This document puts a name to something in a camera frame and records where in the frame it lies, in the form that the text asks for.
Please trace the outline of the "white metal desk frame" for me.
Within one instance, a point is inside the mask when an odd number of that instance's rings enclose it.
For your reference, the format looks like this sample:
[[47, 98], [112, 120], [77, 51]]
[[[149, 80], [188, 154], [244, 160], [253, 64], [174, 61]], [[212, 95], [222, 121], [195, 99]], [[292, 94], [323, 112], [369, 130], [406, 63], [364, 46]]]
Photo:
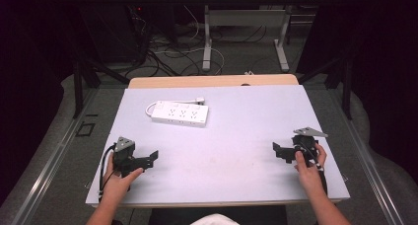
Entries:
[[210, 28], [215, 26], [250, 27], [263, 26], [279, 29], [278, 38], [274, 40], [279, 66], [285, 73], [290, 71], [284, 51], [284, 42], [290, 24], [292, 7], [286, 6], [280, 10], [211, 10], [205, 6], [204, 11], [204, 37], [202, 70], [209, 71], [211, 64], [212, 39]]

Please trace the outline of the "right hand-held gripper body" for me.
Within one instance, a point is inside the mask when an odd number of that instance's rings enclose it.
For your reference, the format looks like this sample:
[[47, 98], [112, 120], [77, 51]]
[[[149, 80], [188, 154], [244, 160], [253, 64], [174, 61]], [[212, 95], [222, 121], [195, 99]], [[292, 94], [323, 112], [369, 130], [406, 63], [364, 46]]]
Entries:
[[296, 150], [302, 151], [304, 154], [306, 165], [309, 166], [311, 161], [320, 168], [317, 156], [318, 152], [315, 145], [317, 141], [314, 139], [318, 137], [327, 137], [327, 134], [311, 127], [303, 127], [294, 130], [295, 136], [292, 138], [293, 145]]

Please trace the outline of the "white table mat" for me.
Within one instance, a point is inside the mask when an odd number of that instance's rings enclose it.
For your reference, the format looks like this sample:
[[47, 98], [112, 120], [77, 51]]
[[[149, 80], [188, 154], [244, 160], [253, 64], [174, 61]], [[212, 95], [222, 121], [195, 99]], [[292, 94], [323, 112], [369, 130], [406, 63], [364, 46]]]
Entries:
[[[155, 101], [197, 97], [209, 109], [203, 127], [158, 123], [145, 113]], [[159, 154], [131, 185], [126, 206], [289, 204], [307, 197], [272, 145], [291, 146], [295, 130], [306, 126], [320, 128], [301, 85], [128, 89], [106, 142], [126, 137], [135, 156]]]

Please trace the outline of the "white power strip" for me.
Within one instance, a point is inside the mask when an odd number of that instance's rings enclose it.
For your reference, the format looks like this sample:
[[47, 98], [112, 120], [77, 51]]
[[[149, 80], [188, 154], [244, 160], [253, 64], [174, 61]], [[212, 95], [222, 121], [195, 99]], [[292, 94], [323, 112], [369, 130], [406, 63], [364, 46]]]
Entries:
[[151, 112], [151, 120], [161, 123], [204, 127], [208, 113], [208, 106], [157, 101]]

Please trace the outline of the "person's white clothing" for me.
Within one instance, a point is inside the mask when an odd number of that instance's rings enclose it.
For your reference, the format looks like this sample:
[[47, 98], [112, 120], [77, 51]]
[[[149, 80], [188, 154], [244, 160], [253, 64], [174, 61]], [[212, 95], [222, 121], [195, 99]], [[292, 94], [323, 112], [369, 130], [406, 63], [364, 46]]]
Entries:
[[225, 215], [215, 213], [215, 214], [204, 216], [192, 222], [190, 225], [240, 225], [240, 224]]

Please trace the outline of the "person's left hand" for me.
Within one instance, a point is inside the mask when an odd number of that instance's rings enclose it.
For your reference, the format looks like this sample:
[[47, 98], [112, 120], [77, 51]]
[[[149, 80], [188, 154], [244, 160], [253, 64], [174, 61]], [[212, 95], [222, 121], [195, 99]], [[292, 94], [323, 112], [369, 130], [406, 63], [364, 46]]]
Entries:
[[118, 205], [124, 199], [130, 185], [143, 172], [144, 170], [139, 168], [123, 178], [119, 172], [113, 169], [113, 154], [110, 154], [104, 174], [105, 185], [101, 205]]

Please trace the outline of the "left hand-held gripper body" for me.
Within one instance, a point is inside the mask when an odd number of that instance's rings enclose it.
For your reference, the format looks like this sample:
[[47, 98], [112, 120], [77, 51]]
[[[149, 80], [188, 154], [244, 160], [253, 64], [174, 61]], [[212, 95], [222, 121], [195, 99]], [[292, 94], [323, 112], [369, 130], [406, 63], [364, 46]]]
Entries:
[[133, 157], [135, 142], [120, 136], [113, 152], [113, 169], [125, 178], [131, 172], [140, 168], [139, 160]]

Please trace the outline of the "black metal stand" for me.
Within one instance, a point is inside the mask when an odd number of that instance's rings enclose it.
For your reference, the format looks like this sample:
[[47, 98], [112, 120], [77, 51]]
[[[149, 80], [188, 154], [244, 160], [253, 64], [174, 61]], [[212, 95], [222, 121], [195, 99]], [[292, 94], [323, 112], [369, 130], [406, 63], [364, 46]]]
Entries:
[[73, 62], [75, 94], [74, 118], [77, 118], [84, 108], [83, 84], [86, 83], [89, 88], [97, 89], [97, 87], [102, 83], [97, 72], [102, 72], [122, 84], [128, 84], [130, 82], [128, 78], [123, 77], [92, 58], [80, 58], [75, 60]]
[[345, 116], [351, 120], [351, 81], [352, 81], [353, 57], [349, 54], [340, 54], [332, 58], [320, 67], [298, 78], [300, 84], [311, 80], [314, 76], [324, 71], [330, 71], [324, 81], [326, 89], [336, 89], [339, 84], [343, 85], [341, 108]]

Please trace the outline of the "black floor socket plate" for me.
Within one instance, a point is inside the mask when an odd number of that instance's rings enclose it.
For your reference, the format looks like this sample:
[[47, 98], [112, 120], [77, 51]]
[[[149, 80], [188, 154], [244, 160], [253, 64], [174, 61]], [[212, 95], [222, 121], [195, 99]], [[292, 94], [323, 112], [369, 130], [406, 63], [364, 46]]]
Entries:
[[89, 137], [95, 128], [95, 124], [92, 122], [82, 122], [79, 126], [79, 128], [76, 131], [77, 137]]

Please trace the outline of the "person's right hand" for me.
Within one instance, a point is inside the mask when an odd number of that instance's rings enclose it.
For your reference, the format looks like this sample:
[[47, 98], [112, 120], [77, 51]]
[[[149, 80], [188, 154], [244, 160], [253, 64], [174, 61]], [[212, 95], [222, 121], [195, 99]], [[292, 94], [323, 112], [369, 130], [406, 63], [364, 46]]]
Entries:
[[320, 167], [323, 168], [326, 160], [326, 153], [319, 144], [316, 144], [315, 148], [318, 151], [318, 155], [317, 163], [314, 166], [306, 166], [305, 158], [300, 151], [297, 151], [295, 154], [297, 162], [295, 169], [299, 173], [299, 181], [308, 198], [326, 196], [326, 192], [323, 189], [319, 175], [319, 169], [317, 168], [317, 165], [320, 165]]

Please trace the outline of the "dark equipment rack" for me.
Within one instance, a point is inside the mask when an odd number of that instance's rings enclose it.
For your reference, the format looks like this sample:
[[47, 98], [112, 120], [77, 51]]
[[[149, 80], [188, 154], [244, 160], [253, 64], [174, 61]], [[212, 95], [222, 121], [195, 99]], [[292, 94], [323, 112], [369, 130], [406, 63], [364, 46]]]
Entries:
[[89, 5], [80, 8], [99, 59], [104, 63], [142, 64], [147, 44], [135, 35], [125, 6]]

